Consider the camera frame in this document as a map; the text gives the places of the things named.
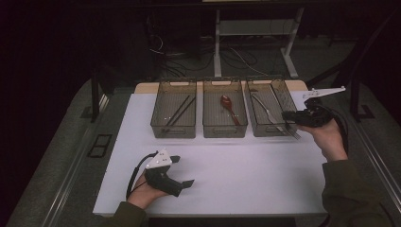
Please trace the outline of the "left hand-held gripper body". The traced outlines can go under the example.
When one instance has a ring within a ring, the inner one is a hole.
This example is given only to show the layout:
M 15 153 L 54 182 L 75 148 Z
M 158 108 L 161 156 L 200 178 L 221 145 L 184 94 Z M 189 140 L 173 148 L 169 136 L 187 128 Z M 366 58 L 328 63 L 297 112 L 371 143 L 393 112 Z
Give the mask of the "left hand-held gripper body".
M 172 164 L 176 163 L 171 162 L 169 153 L 163 148 L 146 164 L 145 177 L 151 187 L 178 197 L 183 190 L 183 184 L 167 176 Z

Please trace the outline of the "metal floor rail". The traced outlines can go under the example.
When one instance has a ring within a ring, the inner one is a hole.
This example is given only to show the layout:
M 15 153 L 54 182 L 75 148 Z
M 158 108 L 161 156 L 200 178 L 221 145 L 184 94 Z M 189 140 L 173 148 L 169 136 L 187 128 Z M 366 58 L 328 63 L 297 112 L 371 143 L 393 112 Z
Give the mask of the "metal floor rail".
M 367 105 L 352 108 L 349 116 L 375 173 L 401 213 L 401 128 L 388 114 L 383 117 Z
M 40 164 L 49 186 L 49 200 L 40 227 L 56 226 L 78 176 L 86 147 L 93 137 L 94 120 L 107 103 L 105 95 L 92 98 L 77 94 L 68 107 Z

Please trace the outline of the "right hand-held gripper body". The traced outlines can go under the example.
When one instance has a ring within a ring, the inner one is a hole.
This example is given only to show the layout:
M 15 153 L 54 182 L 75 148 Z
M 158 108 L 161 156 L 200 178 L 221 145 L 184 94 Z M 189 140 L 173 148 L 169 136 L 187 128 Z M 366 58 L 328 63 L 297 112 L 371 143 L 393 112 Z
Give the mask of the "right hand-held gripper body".
M 344 91 L 344 86 L 340 88 L 312 89 L 311 91 L 307 91 L 303 94 L 305 109 L 296 112 L 294 122 L 309 128 L 324 126 L 334 118 L 334 113 L 328 107 L 322 105 L 320 97 Z

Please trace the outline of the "translucent grey storage bin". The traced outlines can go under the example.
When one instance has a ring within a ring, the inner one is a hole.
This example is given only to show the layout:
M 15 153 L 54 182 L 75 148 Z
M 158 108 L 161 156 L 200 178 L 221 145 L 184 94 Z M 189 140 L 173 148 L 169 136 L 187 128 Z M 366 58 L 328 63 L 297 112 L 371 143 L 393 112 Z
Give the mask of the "translucent grey storage bin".
M 277 120 L 278 126 L 284 132 L 280 132 L 268 120 L 264 109 L 252 98 L 252 94 L 264 102 L 270 113 Z M 286 133 L 284 124 L 295 124 L 285 121 L 282 112 L 296 112 L 297 108 L 283 79 L 269 79 L 267 77 L 247 77 L 245 85 L 245 97 L 247 101 L 249 118 L 251 119 L 253 135 L 255 137 L 290 136 Z
M 184 106 L 195 97 L 196 100 L 180 119 L 170 126 L 170 131 L 162 133 L 166 123 L 185 98 L 190 95 Z M 195 138 L 197 113 L 197 81 L 195 79 L 161 79 L 156 96 L 150 125 L 156 138 Z
M 236 126 L 230 113 L 221 106 L 220 97 L 228 96 L 240 125 Z M 240 78 L 208 78 L 203 81 L 203 136 L 205 138 L 243 138 L 248 117 Z

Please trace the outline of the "black metal stand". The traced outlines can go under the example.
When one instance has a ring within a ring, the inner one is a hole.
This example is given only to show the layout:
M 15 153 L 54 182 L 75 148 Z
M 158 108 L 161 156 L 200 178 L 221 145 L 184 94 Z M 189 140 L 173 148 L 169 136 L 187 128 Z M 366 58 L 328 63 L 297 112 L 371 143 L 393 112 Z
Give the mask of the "black metal stand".
M 375 116 L 367 105 L 359 105 L 360 79 L 354 77 L 351 80 L 350 113 L 357 122 L 362 119 L 373 119 Z

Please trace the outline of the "person's left hand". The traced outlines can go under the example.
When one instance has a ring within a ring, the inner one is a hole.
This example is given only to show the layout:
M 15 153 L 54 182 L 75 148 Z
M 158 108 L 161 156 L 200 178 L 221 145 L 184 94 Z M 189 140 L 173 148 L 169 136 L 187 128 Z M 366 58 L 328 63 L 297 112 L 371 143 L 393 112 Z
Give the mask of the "person's left hand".
M 166 196 L 166 192 L 148 185 L 145 176 L 141 175 L 134 185 L 134 190 L 127 198 L 127 202 L 141 209 L 147 209 L 154 201 L 163 196 Z

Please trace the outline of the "black chopstick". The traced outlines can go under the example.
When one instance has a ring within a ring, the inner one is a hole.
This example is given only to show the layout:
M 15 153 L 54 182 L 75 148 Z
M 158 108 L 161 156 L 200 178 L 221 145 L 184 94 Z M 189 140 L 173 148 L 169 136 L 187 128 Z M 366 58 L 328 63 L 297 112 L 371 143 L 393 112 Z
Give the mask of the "black chopstick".
M 166 126 L 169 126 L 172 121 L 174 120 L 174 118 L 178 115 L 179 110 L 183 107 L 183 105 L 185 104 L 185 102 L 187 101 L 187 99 L 190 98 L 190 95 L 188 95 L 185 100 L 183 101 L 183 103 L 179 106 L 179 108 L 175 111 L 175 113 L 170 117 L 170 119 L 168 120 L 168 122 L 166 123 Z
M 184 112 L 192 105 L 192 103 L 196 100 L 195 97 L 193 97 L 186 106 L 183 105 L 183 107 L 179 110 L 178 115 L 174 118 L 172 123 L 169 126 L 166 126 L 164 129 L 162 129 L 162 133 L 167 133 L 170 131 L 170 126 L 173 126 L 179 119 L 180 117 L 184 114 Z

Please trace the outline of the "brown wooden spoon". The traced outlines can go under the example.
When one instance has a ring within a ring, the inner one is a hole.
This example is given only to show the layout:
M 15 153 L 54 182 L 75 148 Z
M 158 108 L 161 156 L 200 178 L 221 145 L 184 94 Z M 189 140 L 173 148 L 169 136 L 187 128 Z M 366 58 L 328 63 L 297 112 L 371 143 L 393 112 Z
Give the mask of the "brown wooden spoon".
M 235 113 L 232 108 L 232 100 L 228 96 L 222 95 L 220 97 L 220 104 L 222 107 L 224 107 L 230 113 L 235 125 L 239 126 L 240 123 L 239 123 L 238 119 L 236 118 Z

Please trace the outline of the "white metal stand frame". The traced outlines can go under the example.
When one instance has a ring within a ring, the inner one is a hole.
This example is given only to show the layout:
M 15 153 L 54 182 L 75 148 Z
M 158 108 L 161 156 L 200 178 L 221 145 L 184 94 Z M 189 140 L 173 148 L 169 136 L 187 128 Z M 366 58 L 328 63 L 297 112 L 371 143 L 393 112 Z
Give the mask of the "white metal stand frame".
M 215 22 L 215 52 L 214 75 L 222 76 L 220 57 L 220 38 L 227 36 L 287 36 L 287 43 L 280 48 L 281 56 L 292 79 L 299 77 L 290 53 L 298 33 L 304 14 L 304 8 L 298 8 L 293 19 L 265 19 L 265 20 L 222 20 L 220 10 L 216 11 Z

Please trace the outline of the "black floor frame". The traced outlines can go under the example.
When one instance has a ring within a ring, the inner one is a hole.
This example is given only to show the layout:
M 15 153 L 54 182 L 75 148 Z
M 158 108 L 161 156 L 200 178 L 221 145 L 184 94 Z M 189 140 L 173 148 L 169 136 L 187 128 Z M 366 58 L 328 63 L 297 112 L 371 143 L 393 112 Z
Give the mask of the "black floor frame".
M 90 158 L 104 157 L 107 152 L 108 146 L 111 143 L 112 137 L 113 136 L 111 134 L 99 134 L 96 137 L 96 140 L 90 148 L 87 156 Z

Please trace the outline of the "person's right hand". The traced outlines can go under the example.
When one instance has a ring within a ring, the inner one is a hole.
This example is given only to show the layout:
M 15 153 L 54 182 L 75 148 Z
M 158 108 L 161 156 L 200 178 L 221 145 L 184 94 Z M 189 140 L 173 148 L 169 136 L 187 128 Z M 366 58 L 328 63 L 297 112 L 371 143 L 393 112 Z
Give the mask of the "person's right hand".
M 342 142 L 340 127 L 334 119 L 318 128 L 299 126 L 298 129 L 312 135 L 315 143 L 322 150 L 322 154 L 327 162 L 348 159 Z

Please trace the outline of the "white table mat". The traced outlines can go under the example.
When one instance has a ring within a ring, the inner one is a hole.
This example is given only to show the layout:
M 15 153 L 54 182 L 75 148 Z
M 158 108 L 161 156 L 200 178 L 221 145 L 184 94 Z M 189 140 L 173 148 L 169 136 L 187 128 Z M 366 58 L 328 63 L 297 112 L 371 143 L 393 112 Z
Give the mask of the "white table mat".
M 324 158 L 310 134 L 293 137 L 157 139 L 150 127 L 156 96 L 131 96 L 100 187 L 94 212 L 110 216 L 126 198 L 131 174 L 146 155 L 180 156 L 168 175 L 192 181 L 177 196 L 148 208 L 154 217 L 294 216 L 323 213 Z

